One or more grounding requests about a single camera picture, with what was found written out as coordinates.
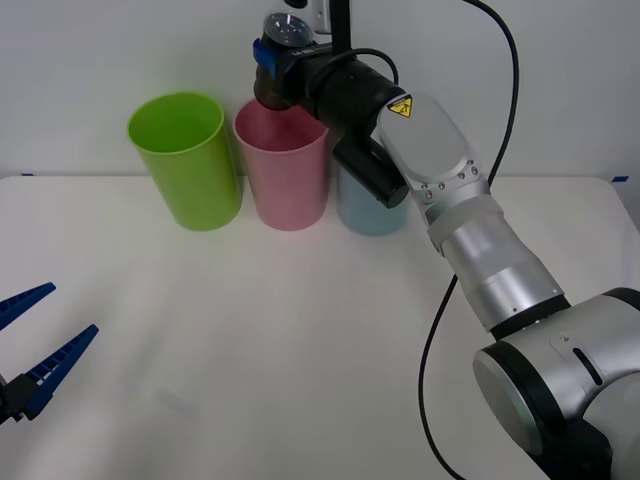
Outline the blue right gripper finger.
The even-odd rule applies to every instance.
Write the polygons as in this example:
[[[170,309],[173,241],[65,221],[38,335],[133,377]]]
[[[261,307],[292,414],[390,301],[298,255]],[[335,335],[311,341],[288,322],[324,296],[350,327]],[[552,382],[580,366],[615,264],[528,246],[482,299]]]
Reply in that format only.
[[[271,80],[275,80],[277,76],[278,52],[261,38],[253,42],[252,48],[253,57],[257,65],[267,73]]]

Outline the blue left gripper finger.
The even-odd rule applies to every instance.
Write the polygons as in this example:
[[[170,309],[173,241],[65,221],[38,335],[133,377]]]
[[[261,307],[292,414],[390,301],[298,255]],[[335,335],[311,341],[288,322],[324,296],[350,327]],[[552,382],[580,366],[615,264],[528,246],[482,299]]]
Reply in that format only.
[[[0,301],[0,330],[4,330],[22,314],[56,290],[52,282],[16,294]]]
[[[4,386],[4,420],[35,419],[98,334],[90,325],[53,354]]]

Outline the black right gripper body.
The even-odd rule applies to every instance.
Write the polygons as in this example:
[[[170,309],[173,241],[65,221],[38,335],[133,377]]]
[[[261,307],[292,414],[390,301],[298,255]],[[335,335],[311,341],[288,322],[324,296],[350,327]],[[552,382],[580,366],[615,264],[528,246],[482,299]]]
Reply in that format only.
[[[276,93],[285,109],[296,106],[306,96],[312,74],[332,57],[331,43],[289,49],[276,61]]]

